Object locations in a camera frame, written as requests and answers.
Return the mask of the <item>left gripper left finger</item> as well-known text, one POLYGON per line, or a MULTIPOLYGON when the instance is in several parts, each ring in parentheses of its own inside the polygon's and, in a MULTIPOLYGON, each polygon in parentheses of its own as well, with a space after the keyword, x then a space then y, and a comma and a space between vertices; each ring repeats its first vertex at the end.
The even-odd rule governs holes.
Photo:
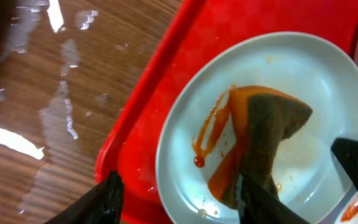
POLYGON ((124 183, 117 171, 45 224, 120 224, 124 183))

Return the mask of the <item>orange green sponge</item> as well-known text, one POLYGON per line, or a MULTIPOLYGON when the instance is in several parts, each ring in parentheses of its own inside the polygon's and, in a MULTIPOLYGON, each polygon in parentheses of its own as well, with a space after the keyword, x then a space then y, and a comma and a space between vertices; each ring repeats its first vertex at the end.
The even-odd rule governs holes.
POLYGON ((278 145, 307 123, 312 108, 297 98, 264 86, 231 89, 227 105, 236 143, 208 182, 211 194, 235 209, 237 179, 247 174, 277 197, 272 167, 278 145))

